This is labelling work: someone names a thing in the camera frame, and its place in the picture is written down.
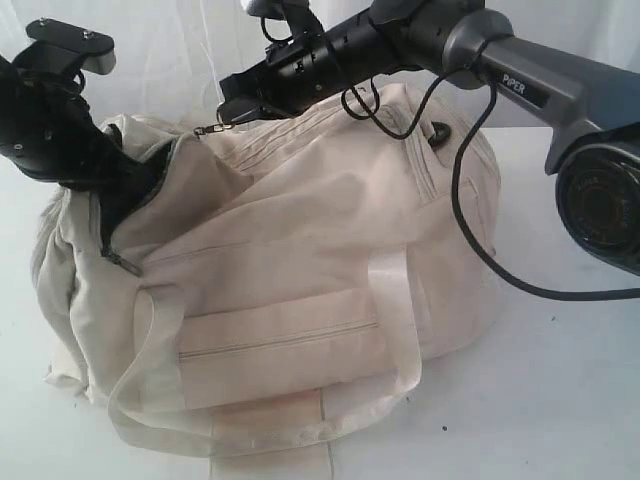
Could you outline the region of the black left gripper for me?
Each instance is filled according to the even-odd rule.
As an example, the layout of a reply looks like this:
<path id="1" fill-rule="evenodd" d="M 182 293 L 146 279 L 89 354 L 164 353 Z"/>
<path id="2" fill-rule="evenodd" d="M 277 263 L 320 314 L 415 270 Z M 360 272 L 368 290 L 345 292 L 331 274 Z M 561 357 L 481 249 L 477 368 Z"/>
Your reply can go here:
<path id="1" fill-rule="evenodd" d="M 1 60 L 1 155 L 27 177 L 77 191 L 146 193 L 165 154 L 138 161 L 119 132 L 103 132 L 82 97 L 88 70 L 109 74 L 113 54 L 21 54 Z"/>

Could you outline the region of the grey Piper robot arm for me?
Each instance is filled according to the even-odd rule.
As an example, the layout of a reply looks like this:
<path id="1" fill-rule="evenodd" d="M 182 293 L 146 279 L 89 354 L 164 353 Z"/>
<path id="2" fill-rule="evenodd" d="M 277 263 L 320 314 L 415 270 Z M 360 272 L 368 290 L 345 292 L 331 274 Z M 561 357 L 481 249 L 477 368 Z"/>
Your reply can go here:
<path id="1" fill-rule="evenodd" d="M 247 1 L 284 21 L 265 59 L 222 80 L 224 126 L 301 115 L 381 74 L 427 70 L 488 86 L 552 127 L 545 170 L 572 239 L 595 258 L 639 270 L 639 77 L 519 39 L 481 1 L 375 1 L 325 29 L 305 1 Z M 83 98 L 88 72 L 114 67 L 111 37 L 53 19 L 31 22 L 30 46 L 1 63 L 1 153 L 26 176 L 107 201 L 114 228 L 159 183 L 166 159 L 137 161 L 116 128 L 101 131 Z"/>

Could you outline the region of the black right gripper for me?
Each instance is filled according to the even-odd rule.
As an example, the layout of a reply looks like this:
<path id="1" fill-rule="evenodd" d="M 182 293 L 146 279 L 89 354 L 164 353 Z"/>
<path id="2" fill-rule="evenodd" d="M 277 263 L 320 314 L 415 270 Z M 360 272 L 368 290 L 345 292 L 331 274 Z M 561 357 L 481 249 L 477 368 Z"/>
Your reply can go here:
<path id="1" fill-rule="evenodd" d="M 220 82 L 223 123 L 294 118 L 314 104 L 356 84 L 348 71 L 348 48 L 355 44 L 358 19 L 330 30 L 316 19 L 289 20 L 288 42 L 273 42 L 263 61 Z"/>

